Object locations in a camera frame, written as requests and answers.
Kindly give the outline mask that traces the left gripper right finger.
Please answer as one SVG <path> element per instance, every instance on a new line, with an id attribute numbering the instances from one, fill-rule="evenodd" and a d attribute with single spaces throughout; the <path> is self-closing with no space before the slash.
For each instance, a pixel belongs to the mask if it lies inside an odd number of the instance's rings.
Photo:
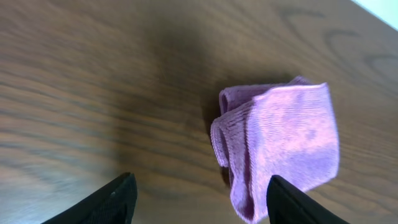
<path id="1" fill-rule="evenodd" d="M 267 188 L 270 224 L 348 224 L 279 175 Z"/>

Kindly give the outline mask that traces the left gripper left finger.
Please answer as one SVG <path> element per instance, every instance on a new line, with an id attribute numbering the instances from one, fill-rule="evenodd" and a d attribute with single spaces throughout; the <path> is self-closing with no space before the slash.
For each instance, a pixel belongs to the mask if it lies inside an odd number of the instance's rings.
<path id="1" fill-rule="evenodd" d="M 136 201 L 135 176 L 125 172 L 43 224 L 131 224 Z"/>

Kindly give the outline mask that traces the purple microfibre cloth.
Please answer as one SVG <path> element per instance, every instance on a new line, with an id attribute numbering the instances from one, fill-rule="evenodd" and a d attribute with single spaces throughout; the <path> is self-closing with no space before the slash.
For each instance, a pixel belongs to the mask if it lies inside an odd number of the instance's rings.
<path id="1" fill-rule="evenodd" d="M 288 83 L 232 86 L 219 94 L 211 143 L 229 170 L 230 199 L 246 223 L 267 211 L 267 187 L 280 175 L 301 191 L 338 173 L 338 129 L 329 87 L 302 77 Z"/>

